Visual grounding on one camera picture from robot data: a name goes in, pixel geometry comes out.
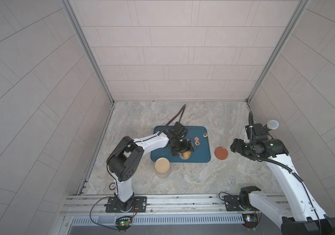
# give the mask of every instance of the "vent grille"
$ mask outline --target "vent grille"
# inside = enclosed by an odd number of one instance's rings
[[[114,225],[116,218],[113,215],[92,216],[99,224]],[[182,215],[137,215],[132,225],[161,225],[161,224],[243,224],[241,214],[182,214]],[[74,216],[72,226],[93,225],[89,216]]]

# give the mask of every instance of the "blue tray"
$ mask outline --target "blue tray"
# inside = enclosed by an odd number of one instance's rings
[[[204,133],[207,133],[207,129],[203,126],[185,126],[188,129],[186,139],[189,139],[193,143],[195,152],[191,153],[189,159],[181,159],[178,156],[171,155],[171,149],[159,148],[151,152],[151,160],[155,162],[160,157],[167,158],[170,162],[209,162],[211,160],[211,153],[209,150],[208,137],[203,137]],[[156,126],[153,133],[160,131],[163,126]],[[195,137],[199,138],[200,145],[195,145]]]

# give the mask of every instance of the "white microphone head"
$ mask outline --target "white microphone head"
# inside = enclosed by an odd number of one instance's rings
[[[267,128],[270,130],[275,130],[278,128],[278,121],[276,120],[269,120],[267,122]]]

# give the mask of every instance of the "marble floor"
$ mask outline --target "marble floor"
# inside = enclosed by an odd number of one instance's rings
[[[109,154],[124,136],[141,138],[151,135],[155,126],[165,125],[187,104],[181,123],[204,126],[208,131],[211,160],[207,163],[170,163],[170,175],[156,176],[150,153],[145,155],[132,176],[135,194],[239,193],[244,186],[256,185],[265,193],[280,193],[277,179],[264,162],[251,161],[230,151],[234,138],[245,139],[248,107],[245,102],[116,102],[85,194],[113,194],[109,184],[113,178],[106,171]],[[225,147],[229,156],[218,160],[214,150]]]

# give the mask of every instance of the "orange lid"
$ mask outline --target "orange lid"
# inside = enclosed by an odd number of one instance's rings
[[[214,150],[214,155],[220,160],[225,160],[228,157],[228,151],[220,146]]]

